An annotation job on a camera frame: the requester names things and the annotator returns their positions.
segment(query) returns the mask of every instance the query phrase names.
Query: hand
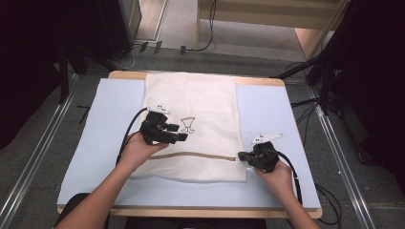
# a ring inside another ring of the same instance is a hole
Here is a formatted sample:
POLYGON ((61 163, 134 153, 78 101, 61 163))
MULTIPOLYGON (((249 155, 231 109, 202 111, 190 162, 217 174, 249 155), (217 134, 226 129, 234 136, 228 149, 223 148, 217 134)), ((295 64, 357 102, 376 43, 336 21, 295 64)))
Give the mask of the hand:
POLYGON ((293 194, 291 168, 283 161, 279 160, 271 173, 265 173, 260 169, 255 169, 255 172, 278 199, 287 194, 293 194))
POLYGON ((149 159, 152 154, 169 145, 165 143, 148 145, 145 140, 143 140, 140 132, 129 135, 128 137, 129 140, 122 152, 118 166, 124 166, 130 173, 133 173, 140 165, 149 159))

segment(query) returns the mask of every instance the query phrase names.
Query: forearm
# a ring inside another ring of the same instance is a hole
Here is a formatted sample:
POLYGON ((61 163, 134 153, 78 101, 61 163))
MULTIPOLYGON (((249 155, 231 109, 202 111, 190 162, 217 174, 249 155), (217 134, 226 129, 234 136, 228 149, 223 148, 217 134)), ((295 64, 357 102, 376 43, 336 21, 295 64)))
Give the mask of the forearm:
POLYGON ((102 228, 131 172, 117 166, 56 228, 102 228))
POLYGON ((279 198, 287 211, 288 218, 294 229, 300 228, 319 228, 314 220, 305 211, 301 203, 297 200, 294 194, 282 196, 279 198))

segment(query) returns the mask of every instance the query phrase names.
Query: white cloth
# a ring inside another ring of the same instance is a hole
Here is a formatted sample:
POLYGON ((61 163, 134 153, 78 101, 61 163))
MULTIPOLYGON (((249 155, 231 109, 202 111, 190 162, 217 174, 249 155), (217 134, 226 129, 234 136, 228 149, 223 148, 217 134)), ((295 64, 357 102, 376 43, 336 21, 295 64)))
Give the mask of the white cloth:
MULTIPOLYGON (((238 159, 243 151, 236 99, 235 77, 199 73, 149 74, 145 80, 144 107, 163 104, 170 110, 167 122, 188 133, 149 159, 132 177, 154 175, 186 182, 246 182, 245 165, 238 159), (231 157, 213 158, 216 156, 231 157)), ((144 120, 144 113, 139 121, 144 120)))

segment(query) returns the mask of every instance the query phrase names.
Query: human arm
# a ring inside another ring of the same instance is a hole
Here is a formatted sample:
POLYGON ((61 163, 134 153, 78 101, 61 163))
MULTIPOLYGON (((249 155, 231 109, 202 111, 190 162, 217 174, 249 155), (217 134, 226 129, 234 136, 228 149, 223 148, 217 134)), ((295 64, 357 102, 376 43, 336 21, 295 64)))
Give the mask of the human arm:
POLYGON ((163 143, 147 145, 140 133, 132 135, 116 168, 55 228, 103 228, 129 176, 152 154, 166 147, 167 144, 163 143))
POLYGON ((288 218, 295 229, 319 228, 304 210, 292 191, 291 169, 282 161, 277 162, 271 173, 255 169, 256 174, 265 182, 270 192, 276 196, 287 211, 288 218))

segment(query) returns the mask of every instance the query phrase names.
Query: brown stripe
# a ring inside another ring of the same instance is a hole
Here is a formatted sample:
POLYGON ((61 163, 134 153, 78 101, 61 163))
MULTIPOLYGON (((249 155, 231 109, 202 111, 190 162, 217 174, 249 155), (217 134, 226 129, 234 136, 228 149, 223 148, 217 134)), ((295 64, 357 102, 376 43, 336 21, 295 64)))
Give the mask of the brown stripe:
POLYGON ((180 152, 180 153, 172 153, 172 154, 161 155, 161 156, 151 156, 150 159, 165 159, 165 158, 170 158, 170 157, 175 157, 175 156, 199 156, 199 157, 205 157, 205 158, 210 158, 210 159, 222 159, 222 160, 236 161, 236 157, 232 157, 232 156, 214 156, 214 155, 191 153, 191 152, 180 152))

